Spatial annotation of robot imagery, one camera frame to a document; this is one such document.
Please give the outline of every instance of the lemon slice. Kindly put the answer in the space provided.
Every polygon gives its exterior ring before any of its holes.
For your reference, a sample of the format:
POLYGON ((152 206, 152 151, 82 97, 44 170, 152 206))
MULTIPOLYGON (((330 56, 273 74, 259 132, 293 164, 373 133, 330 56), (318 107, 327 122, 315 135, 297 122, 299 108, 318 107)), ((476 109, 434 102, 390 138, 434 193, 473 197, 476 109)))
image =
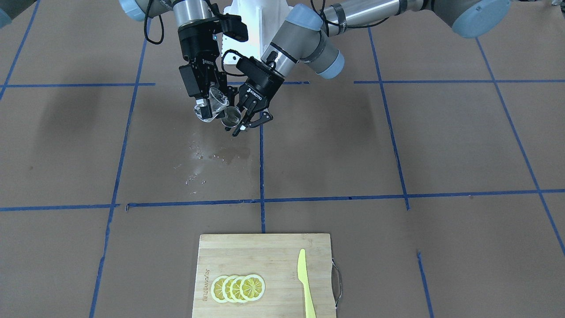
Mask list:
POLYGON ((258 300, 265 292, 265 280, 263 277, 251 274, 243 278, 240 284, 240 294, 245 300, 250 302, 258 300))
POLYGON ((212 283, 212 298, 219 303, 227 303, 228 301, 224 298, 224 294, 221 292, 221 286, 225 279, 228 278, 226 275, 219 276, 212 283))
POLYGON ((232 292, 229 290, 229 287, 232 285, 233 280, 235 280, 237 277, 239 277, 239 275, 231 275, 227 277, 221 284, 221 294, 224 299, 230 303, 236 302, 232 299, 232 292))
POLYGON ((245 278, 245 276, 239 276, 232 281, 231 285, 229 285, 229 293, 231 294, 232 299, 235 300, 236 303, 246 303, 246 302, 248 302, 248 300, 243 298, 243 296, 241 295, 241 292, 240 292, 241 282, 244 280, 244 278, 245 278))

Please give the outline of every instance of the wooden cutting board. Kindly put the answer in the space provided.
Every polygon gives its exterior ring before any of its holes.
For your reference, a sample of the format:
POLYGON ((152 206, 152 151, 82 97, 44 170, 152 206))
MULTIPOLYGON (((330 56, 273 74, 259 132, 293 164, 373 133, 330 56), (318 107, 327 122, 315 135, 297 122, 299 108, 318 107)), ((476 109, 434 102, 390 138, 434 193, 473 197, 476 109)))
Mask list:
POLYGON ((336 318, 329 234, 201 235, 192 318, 305 318, 303 287, 297 273, 301 248, 306 250, 316 318, 336 318), (213 300, 216 277, 248 274, 265 280, 259 300, 244 304, 213 300))

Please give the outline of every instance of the blue joint cap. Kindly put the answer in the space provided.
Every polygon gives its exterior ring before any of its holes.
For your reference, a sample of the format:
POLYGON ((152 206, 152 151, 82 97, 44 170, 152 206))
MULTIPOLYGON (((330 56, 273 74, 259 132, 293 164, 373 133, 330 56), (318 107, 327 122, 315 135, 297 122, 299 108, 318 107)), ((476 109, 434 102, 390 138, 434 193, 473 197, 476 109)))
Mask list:
POLYGON ((141 10, 136 0, 120 0, 120 5, 128 17, 139 22, 145 20, 145 13, 141 10))
POLYGON ((509 9, 510 0, 482 0, 455 20, 453 31, 465 38, 481 36, 502 21, 509 9))
POLYGON ((333 79, 334 77, 339 75, 339 73, 341 73, 341 70, 344 69, 344 65, 345 65, 345 58, 343 54, 341 54, 341 52, 338 51, 336 60, 333 61, 333 63, 325 71, 323 71, 322 73, 318 73, 318 75, 320 75, 325 79, 333 79))
POLYGON ((301 3, 294 6, 286 17, 286 21, 313 31, 320 31, 323 24, 320 16, 314 10, 301 3))
POLYGON ((10 16, 0 8, 0 29, 10 23, 12 23, 12 19, 10 18, 10 16))

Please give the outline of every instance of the knife blade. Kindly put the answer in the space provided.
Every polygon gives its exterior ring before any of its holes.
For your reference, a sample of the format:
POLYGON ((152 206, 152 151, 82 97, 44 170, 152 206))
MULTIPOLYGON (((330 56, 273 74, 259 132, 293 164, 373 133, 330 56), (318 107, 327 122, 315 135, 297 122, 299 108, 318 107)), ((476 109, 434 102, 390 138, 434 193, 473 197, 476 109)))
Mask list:
POLYGON ((298 254, 298 280, 304 287, 304 303, 306 307, 306 318, 316 318, 314 303, 310 294, 310 284, 308 283, 308 270, 306 268, 306 250, 303 248, 298 254))

